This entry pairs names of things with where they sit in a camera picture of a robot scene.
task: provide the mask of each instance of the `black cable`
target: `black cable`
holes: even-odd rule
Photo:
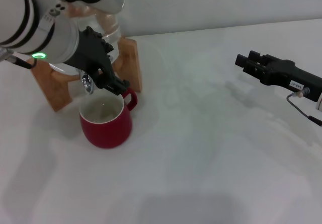
[[[289,104],[291,104],[297,111],[299,111],[304,117],[308,118],[308,116],[301,110],[299,109],[294,103],[290,101],[290,97],[292,97],[292,94],[287,96],[286,100],[288,101]]]

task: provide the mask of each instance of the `white tabletop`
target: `white tabletop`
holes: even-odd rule
[[[113,150],[85,139],[79,98],[54,113],[0,65],[1,224],[320,223],[321,128],[234,62],[255,50],[322,76],[322,20],[134,39],[144,90]]]

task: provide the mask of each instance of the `label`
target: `label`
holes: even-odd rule
[[[295,81],[291,81],[290,86],[294,87],[294,88],[297,88],[299,90],[303,90],[303,88],[304,88],[304,85],[302,85],[302,84],[300,84],[298,82],[295,82]]]

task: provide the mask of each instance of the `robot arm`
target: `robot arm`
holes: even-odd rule
[[[21,60],[13,51],[43,58],[52,64],[65,63],[89,74],[98,88],[119,95],[129,87],[118,79],[107,53],[113,47],[91,28],[80,32],[63,11],[67,2],[79,0],[1,0],[0,60]],[[106,13],[117,13],[124,0],[83,0]]]

